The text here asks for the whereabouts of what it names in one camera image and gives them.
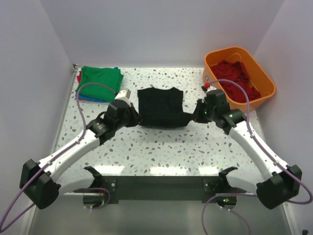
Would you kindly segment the black t-shirt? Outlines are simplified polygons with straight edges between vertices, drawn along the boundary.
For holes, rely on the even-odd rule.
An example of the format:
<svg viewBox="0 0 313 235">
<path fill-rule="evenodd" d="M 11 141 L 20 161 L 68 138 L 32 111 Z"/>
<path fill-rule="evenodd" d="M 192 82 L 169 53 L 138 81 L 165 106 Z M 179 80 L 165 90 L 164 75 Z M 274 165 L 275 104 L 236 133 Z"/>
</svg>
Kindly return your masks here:
<svg viewBox="0 0 313 235">
<path fill-rule="evenodd" d="M 183 111 L 183 91 L 172 87 L 168 90 L 154 87 L 137 91 L 141 126 L 159 128 L 185 127 L 192 119 Z"/>
</svg>

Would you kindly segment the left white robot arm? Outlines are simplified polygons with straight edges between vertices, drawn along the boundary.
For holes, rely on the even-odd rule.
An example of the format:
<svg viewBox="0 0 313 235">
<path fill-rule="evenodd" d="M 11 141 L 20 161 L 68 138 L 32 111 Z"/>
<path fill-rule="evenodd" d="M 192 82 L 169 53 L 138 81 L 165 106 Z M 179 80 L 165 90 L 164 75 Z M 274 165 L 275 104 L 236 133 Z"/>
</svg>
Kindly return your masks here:
<svg viewBox="0 0 313 235">
<path fill-rule="evenodd" d="M 24 163 L 20 189 L 37 208 L 49 207 L 60 194 L 61 185 L 57 180 L 68 168 L 113 138 L 119 129 L 138 123 L 139 114 L 131 102 L 114 100 L 67 145 L 39 162 L 28 160 Z"/>
</svg>

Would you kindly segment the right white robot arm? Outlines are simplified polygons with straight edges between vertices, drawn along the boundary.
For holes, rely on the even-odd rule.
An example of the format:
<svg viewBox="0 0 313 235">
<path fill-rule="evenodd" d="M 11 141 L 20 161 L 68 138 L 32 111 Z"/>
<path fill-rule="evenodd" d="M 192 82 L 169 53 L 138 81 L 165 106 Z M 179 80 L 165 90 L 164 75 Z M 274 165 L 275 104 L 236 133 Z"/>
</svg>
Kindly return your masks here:
<svg viewBox="0 0 313 235">
<path fill-rule="evenodd" d="M 222 90 L 208 91 L 198 99 L 192 119 L 197 123 L 214 122 L 252 159 L 264 179 L 257 183 L 256 195 L 266 208 L 274 209 L 298 195 L 301 169 L 276 156 L 250 126 L 248 117 L 230 108 Z"/>
</svg>

